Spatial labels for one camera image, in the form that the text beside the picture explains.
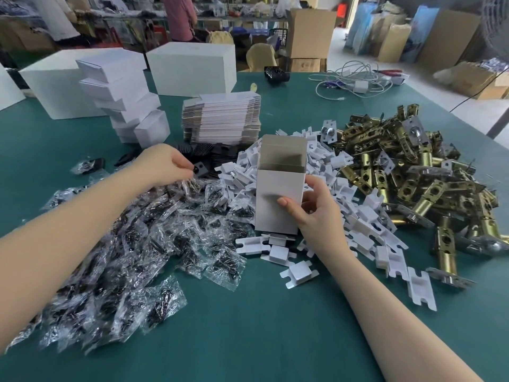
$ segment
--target black plastic basket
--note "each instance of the black plastic basket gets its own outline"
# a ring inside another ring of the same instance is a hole
[[[274,28],[269,31],[269,36],[272,35],[278,35],[279,39],[281,40],[281,48],[286,47],[286,36],[287,36],[288,30],[286,28]]]

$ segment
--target pink shirt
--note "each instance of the pink shirt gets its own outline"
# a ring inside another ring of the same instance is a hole
[[[193,38],[190,21],[196,21],[191,0],[164,0],[168,16],[169,34],[173,40],[189,41]]]

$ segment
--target floor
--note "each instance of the floor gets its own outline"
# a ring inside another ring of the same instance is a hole
[[[347,30],[344,28],[336,28],[334,30],[329,57],[327,58],[327,68],[329,70],[337,70],[350,60],[361,60],[371,64],[376,63],[376,59],[373,57],[356,56],[350,50],[344,48],[346,32]],[[447,87],[437,83],[428,71],[418,68],[416,64],[379,63],[379,66],[385,69],[403,69],[404,73],[411,75],[406,81],[408,85],[447,111],[450,111],[458,103],[466,99],[466,96],[450,91]],[[456,108],[453,114],[483,134],[486,134],[507,108],[509,108],[509,100],[507,99],[470,99]],[[500,133],[495,141],[509,149],[509,126]]]

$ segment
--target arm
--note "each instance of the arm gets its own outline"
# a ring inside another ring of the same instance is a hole
[[[184,9],[186,10],[189,21],[195,27],[198,24],[198,18],[196,17],[196,12],[194,10],[194,6],[191,0],[182,0],[184,3]]]
[[[67,2],[65,0],[55,0],[57,4],[59,5],[60,9],[65,13],[67,18],[71,23],[77,23],[78,18],[74,14],[74,12],[71,10],[71,8],[67,5]]]
[[[385,379],[481,380],[353,256],[339,232],[340,207],[324,181],[307,176],[306,183],[314,190],[304,193],[301,206],[284,197],[278,203],[296,219],[306,243],[336,279]]]
[[[193,167],[173,147],[153,146],[131,166],[0,239],[0,349],[44,307],[136,196],[191,178]]]

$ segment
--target black cord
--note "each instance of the black cord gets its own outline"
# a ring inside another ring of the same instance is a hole
[[[449,112],[453,112],[453,111],[454,111],[454,110],[456,110],[459,106],[461,106],[463,103],[465,103],[467,100],[470,100],[470,99],[472,99],[474,96],[479,95],[481,92],[483,92],[483,91],[486,89],[486,87],[489,87],[489,85],[490,85],[490,84],[491,84],[491,83],[492,83],[492,82],[493,82],[496,78],[498,78],[500,75],[502,75],[504,72],[505,72],[505,71],[501,71],[501,72],[499,72],[497,75],[495,75],[495,76],[494,76],[494,77],[490,80],[490,82],[489,82],[489,83],[487,83],[487,84],[483,87],[483,89],[482,89],[482,90],[480,90],[477,94],[474,94],[474,95],[472,95],[472,96],[468,97],[468,98],[467,98],[467,99],[465,99],[463,102],[458,103],[458,104],[454,107],[454,109],[452,109],[452,110],[451,110],[451,111],[449,111]]]

